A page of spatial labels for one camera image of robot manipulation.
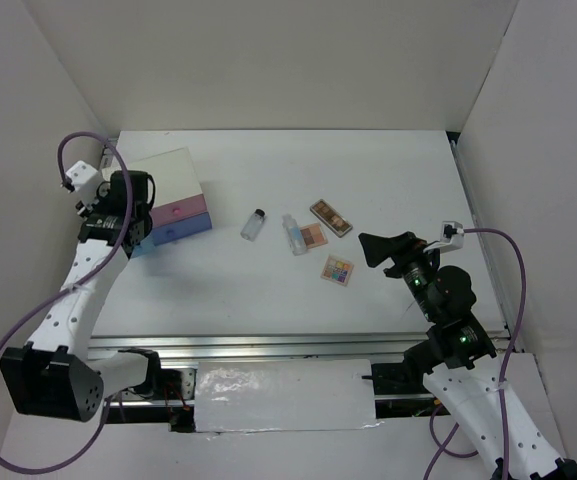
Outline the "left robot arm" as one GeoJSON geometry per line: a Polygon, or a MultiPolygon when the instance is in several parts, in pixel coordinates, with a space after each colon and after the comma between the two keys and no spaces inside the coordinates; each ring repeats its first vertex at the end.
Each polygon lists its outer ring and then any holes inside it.
{"type": "Polygon", "coordinates": [[[152,229],[155,182],[144,171],[115,171],[109,179],[94,173],[75,190],[83,222],[66,294],[24,346],[4,350],[0,371],[18,413],[87,422],[107,397],[131,390],[150,399],[164,386],[152,350],[131,347],[105,360],[86,360],[115,280],[152,229]]]}

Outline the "pink drawer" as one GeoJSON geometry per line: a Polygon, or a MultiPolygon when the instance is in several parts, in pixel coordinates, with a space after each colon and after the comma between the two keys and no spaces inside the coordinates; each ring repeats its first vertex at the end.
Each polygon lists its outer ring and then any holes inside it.
{"type": "Polygon", "coordinates": [[[153,227],[158,228],[171,223],[179,222],[207,212],[207,205],[203,194],[194,195],[171,203],[155,206],[150,215],[153,227]]]}

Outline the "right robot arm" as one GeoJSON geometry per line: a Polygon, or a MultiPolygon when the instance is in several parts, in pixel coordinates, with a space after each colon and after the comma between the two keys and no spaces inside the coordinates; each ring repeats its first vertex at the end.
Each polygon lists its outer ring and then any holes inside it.
{"type": "Polygon", "coordinates": [[[493,479],[577,479],[577,462],[562,456],[538,429],[510,385],[510,355],[498,354],[472,312],[470,275],[442,265],[444,252],[462,247],[470,229],[445,222],[436,242],[412,232],[395,237],[359,236],[366,263],[405,282],[431,326],[425,341],[405,351],[392,374],[374,368],[375,384],[407,385],[431,393],[474,446],[493,479]]]}

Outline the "light blue drawer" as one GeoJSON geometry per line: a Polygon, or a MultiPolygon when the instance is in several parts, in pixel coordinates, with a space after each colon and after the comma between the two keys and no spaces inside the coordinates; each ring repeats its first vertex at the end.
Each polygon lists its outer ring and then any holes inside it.
{"type": "Polygon", "coordinates": [[[138,245],[136,245],[131,254],[131,258],[137,258],[144,255],[148,255],[155,250],[156,246],[151,237],[146,237],[138,245]]]}

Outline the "white drawer cabinet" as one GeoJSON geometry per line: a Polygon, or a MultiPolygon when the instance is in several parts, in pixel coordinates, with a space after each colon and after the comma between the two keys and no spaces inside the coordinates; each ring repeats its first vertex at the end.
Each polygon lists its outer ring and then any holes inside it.
{"type": "Polygon", "coordinates": [[[129,170],[145,171],[154,179],[154,207],[162,207],[203,193],[187,148],[172,150],[127,163],[129,170]]]}

